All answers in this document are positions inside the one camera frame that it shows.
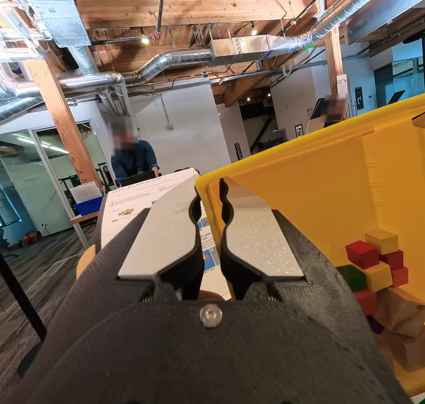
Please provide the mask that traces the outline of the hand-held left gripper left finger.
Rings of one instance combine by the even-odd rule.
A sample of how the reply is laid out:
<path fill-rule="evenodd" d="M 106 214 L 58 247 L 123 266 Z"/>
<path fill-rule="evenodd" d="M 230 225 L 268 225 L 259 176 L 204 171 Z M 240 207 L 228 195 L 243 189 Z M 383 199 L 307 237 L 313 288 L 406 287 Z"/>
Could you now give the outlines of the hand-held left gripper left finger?
<path fill-rule="evenodd" d="M 205 269 L 198 178 L 192 175 L 151 206 L 118 271 L 120 280 L 169 283 L 182 300 L 198 298 Z"/>

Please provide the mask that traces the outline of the yellow plastic box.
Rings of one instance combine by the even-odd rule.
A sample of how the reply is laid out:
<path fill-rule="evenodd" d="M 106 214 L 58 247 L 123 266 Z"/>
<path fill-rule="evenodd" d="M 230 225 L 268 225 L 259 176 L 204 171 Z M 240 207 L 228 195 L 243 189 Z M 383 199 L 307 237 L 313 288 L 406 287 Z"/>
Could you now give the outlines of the yellow plastic box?
<path fill-rule="evenodd" d="M 398 236 L 409 270 L 403 287 L 424 301 L 424 114 L 418 95 L 201 176 L 195 182 L 216 244 L 224 222 L 219 180 L 230 177 L 279 210 L 330 260 L 380 228 Z"/>

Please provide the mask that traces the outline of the pile of wooden coloured cubes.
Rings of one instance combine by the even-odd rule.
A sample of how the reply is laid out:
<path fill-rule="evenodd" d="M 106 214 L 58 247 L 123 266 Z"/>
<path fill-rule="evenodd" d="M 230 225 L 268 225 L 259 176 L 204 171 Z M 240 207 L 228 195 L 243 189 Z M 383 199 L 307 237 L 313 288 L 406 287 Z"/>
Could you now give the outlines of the pile of wooden coloured cubes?
<path fill-rule="evenodd" d="M 337 267 L 359 303 L 385 357 L 407 372 L 425 366 L 425 304 L 403 286 L 409 270 L 395 233 L 370 229 L 345 247 Z"/>

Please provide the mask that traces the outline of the printed instruction sheet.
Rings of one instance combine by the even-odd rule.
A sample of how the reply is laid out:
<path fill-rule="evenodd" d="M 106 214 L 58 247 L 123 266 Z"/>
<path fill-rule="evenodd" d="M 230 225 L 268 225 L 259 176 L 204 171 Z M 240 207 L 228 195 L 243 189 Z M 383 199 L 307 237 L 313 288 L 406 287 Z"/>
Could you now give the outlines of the printed instruction sheet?
<path fill-rule="evenodd" d="M 109 192 L 102 203 L 103 212 L 99 213 L 98 217 L 99 239 L 96 252 L 98 253 L 143 209 L 150 208 L 166 192 L 194 175 L 199 176 L 194 168 L 186 168 Z M 227 301 L 231 299 L 230 289 L 220 269 L 218 251 L 203 202 L 200 206 L 198 226 L 205 261 L 201 290 L 221 295 Z"/>

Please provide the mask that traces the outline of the black laptop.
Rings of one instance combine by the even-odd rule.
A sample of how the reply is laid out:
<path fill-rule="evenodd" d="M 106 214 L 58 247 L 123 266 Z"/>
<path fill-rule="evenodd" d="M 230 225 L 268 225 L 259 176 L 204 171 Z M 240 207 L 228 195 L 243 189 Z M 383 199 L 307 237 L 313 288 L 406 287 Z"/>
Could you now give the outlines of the black laptop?
<path fill-rule="evenodd" d="M 155 179 L 155 178 L 156 178 L 155 171 L 149 170 L 149 171 L 144 172 L 144 173 L 138 173 L 136 175 L 123 178 L 119 181 L 119 185 L 121 187 L 126 187 L 126 186 L 130 186 L 130 185 L 137 184 L 137 183 L 140 183 L 140 182 L 145 182 L 147 180 L 151 180 L 151 179 Z"/>

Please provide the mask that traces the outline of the small wooden desk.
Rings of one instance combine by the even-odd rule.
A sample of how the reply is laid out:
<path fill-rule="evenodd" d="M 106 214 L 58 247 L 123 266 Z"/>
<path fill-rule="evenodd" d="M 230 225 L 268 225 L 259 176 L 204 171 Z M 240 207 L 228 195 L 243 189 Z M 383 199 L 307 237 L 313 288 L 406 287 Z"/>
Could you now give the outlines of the small wooden desk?
<path fill-rule="evenodd" d="M 79 223 L 82 223 L 83 221 L 87 221 L 87 220 L 97 218 L 98 215 L 99 215 L 99 211 L 96 211 L 96 212 L 93 212 L 93 213 L 90 213 L 90 214 L 87 214 L 87 215 L 84 215 L 84 216 L 78 215 L 78 216 L 75 216 L 75 217 L 70 219 L 70 224 L 71 225 L 79 224 Z"/>

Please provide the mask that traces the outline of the blue plastic bin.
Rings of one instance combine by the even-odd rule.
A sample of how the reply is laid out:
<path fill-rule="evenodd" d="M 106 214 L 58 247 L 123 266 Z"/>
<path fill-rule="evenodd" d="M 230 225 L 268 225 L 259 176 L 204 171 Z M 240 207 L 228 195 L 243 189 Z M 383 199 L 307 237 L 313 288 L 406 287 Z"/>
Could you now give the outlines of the blue plastic bin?
<path fill-rule="evenodd" d="M 90 199 L 78 204 L 73 205 L 73 209 L 77 210 L 81 216 L 86 216 L 100 210 L 102 205 L 103 196 Z"/>

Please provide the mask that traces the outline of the wooden panel stand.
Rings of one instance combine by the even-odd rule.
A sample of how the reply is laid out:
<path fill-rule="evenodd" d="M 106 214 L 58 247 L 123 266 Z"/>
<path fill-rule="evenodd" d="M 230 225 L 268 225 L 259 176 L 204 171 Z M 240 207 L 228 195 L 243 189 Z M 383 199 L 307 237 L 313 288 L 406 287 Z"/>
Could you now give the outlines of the wooden panel stand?
<path fill-rule="evenodd" d="M 315 118 L 311 119 L 308 122 L 307 129 L 306 129 L 306 135 L 314 133 L 316 131 L 320 131 L 328 126 L 334 125 L 334 121 L 326 121 L 322 118 Z"/>

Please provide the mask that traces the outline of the black stand pole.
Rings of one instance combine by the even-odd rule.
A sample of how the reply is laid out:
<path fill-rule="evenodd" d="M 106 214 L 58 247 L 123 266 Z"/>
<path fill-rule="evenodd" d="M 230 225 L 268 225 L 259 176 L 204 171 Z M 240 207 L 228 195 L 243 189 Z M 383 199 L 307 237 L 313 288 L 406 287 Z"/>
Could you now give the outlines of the black stand pole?
<path fill-rule="evenodd" d="M 35 360 L 41 346 L 45 341 L 47 336 L 47 328 L 36 312 L 34 306 L 31 304 L 27 294 L 19 284 L 18 280 L 12 272 L 12 269 L 9 267 L 2 254 L 0 254 L 0 274 L 40 340 L 34 347 L 29 350 L 17 368 L 18 375 L 23 377 L 28 371 L 32 362 Z"/>

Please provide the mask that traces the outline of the metal wall conduit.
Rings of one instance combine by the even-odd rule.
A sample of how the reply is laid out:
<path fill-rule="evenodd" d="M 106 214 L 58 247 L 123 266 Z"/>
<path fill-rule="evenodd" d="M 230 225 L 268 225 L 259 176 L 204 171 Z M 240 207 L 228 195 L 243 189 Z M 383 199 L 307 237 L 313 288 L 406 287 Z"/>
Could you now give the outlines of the metal wall conduit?
<path fill-rule="evenodd" d="M 168 130 L 173 130 L 174 127 L 173 127 L 173 124 L 170 121 L 170 118 L 169 118 L 169 115 L 168 115 L 168 112 L 167 112 L 167 109 L 166 109 L 166 105 L 165 105 L 165 102 L 164 102 L 164 99 L 163 99 L 163 93 L 162 92 L 159 93 L 159 97 L 160 97 L 162 107 L 163 107 L 163 110 L 164 110 L 164 114 L 165 114 L 165 117 L 166 117 L 167 128 L 168 128 Z"/>

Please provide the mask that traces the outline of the light wooden post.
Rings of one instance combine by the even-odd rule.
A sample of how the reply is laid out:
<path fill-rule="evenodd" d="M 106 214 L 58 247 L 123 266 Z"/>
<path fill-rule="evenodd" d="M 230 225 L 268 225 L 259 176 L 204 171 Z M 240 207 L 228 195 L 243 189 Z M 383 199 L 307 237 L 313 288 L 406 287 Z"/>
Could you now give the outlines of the light wooden post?
<path fill-rule="evenodd" d="M 102 184 L 55 73 L 46 60 L 29 60 L 27 66 L 81 183 L 95 182 L 101 188 Z"/>

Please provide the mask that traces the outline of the spiral metal air duct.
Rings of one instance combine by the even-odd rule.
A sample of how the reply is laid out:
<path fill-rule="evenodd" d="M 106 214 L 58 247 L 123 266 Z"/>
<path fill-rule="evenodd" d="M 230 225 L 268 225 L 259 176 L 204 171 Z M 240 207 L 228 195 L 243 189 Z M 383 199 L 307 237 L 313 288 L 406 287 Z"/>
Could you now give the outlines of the spiral metal air duct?
<path fill-rule="evenodd" d="M 126 85 L 142 85 L 168 68 L 209 63 L 213 58 L 211 50 L 205 48 L 168 50 L 155 55 L 139 69 L 121 75 Z"/>
<path fill-rule="evenodd" d="M 370 1 L 371 0 L 339 0 L 325 12 L 319 21 L 304 33 L 289 37 L 288 44 L 283 50 L 283 53 L 289 54 L 300 51 L 314 44 Z"/>

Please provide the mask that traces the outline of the large smooth metal duct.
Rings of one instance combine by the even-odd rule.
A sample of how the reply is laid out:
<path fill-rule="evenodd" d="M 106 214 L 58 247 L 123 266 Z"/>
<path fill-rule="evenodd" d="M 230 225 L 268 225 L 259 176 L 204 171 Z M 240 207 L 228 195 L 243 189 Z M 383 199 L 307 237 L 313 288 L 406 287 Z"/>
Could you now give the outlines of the large smooth metal duct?
<path fill-rule="evenodd" d="M 121 74 L 103 72 L 80 76 L 66 75 L 57 78 L 57 80 L 65 94 L 98 91 L 111 86 L 116 90 L 116 93 L 122 97 L 123 109 L 129 111 L 126 84 Z M 1 122 L 5 122 L 9 118 L 15 117 L 39 105 L 43 100 L 40 88 L 35 81 L 15 79 L 5 72 L 1 72 L 0 89 Z"/>

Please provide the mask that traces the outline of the wooden post with sign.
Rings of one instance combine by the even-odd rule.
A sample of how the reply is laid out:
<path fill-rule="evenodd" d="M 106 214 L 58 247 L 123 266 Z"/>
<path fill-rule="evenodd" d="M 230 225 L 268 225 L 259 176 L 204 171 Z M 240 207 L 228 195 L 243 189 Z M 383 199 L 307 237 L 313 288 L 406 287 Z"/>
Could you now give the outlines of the wooden post with sign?
<path fill-rule="evenodd" d="M 333 27 L 332 30 L 325 36 L 325 51 L 331 94 L 338 95 L 337 76 L 344 74 L 339 24 Z"/>

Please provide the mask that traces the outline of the wide rectangular metal duct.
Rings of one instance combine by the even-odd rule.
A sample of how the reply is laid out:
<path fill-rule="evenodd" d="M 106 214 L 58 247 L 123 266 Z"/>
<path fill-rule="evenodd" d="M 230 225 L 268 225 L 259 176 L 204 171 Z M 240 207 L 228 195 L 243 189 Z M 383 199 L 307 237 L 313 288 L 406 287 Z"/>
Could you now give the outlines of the wide rectangular metal duct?
<path fill-rule="evenodd" d="M 90 46 L 74 0 L 27 0 L 59 48 Z"/>

